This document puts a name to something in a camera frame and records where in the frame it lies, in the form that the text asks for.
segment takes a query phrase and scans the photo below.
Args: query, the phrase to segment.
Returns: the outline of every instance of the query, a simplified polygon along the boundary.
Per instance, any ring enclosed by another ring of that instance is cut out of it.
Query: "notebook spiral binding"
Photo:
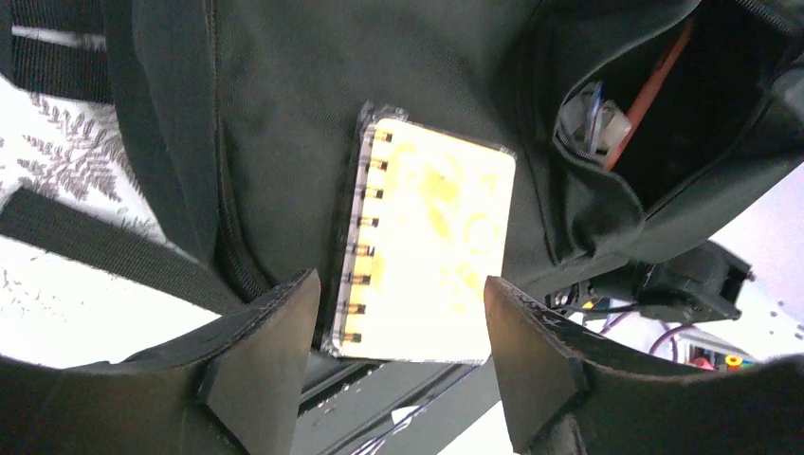
[[[333,329],[328,350],[337,354],[344,343],[360,343],[363,335],[357,332],[347,332],[346,320],[349,317],[364,316],[367,313],[365,303],[355,303],[351,300],[352,289],[355,286],[369,286],[372,282],[371,274],[356,274],[355,264],[357,258],[371,258],[376,254],[375,246],[361,244],[357,238],[363,228],[379,227],[380,218],[366,216],[362,213],[363,202],[367,199],[382,199],[385,191],[368,185],[369,173],[384,173],[388,170],[388,161],[372,157],[372,149],[376,141],[391,143],[393,133],[377,131],[373,126],[366,128],[357,159],[357,175],[355,182],[352,213],[349,219],[347,242],[344,246],[346,258],[340,276],[338,290],[338,304],[334,315]]]

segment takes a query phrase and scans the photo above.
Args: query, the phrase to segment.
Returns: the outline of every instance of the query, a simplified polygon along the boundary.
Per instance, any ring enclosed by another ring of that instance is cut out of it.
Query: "open pocket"
[[[653,207],[723,158],[756,119],[790,46],[742,0],[646,3],[553,11],[535,27],[522,61],[521,132],[557,264],[630,244]],[[602,81],[603,97],[628,110],[689,19],[691,39],[614,172],[556,139],[560,106],[588,82]]]

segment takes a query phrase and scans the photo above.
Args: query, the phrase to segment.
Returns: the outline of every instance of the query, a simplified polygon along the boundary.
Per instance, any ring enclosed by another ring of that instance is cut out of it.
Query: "white fabric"
[[[103,48],[97,36],[13,32]],[[113,106],[29,94],[2,77],[0,100],[0,209],[26,187],[174,248],[139,190]],[[120,361],[215,318],[186,301],[0,237],[0,355],[55,368]]]

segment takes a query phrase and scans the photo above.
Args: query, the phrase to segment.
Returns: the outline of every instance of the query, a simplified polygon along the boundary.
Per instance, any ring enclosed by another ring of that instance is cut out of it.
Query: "yellow notebook cover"
[[[363,135],[328,351],[480,363],[483,288],[500,275],[514,156],[397,118]]]

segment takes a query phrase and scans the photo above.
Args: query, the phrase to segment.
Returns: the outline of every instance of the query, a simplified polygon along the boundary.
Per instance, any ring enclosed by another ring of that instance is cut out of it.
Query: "backpack zipper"
[[[757,16],[760,20],[782,33],[797,37],[802,26],[797,21],[784,15],[784,7],[776,0],[735,0],[738,5]]]
[[[221,50],[217,34],[217,1],[207,0],[207,29],[212,50],[213,112],[215,115],[215,155],[218,160],[218,236],[215,244],[215,261],[223,278],[245,302],[251,302],[267,292],[274,282],[266,277],[248,253],[237,218],[233,188],[228,176],[228,161],[224,148],[223,123],[220,116],[218,67]]]

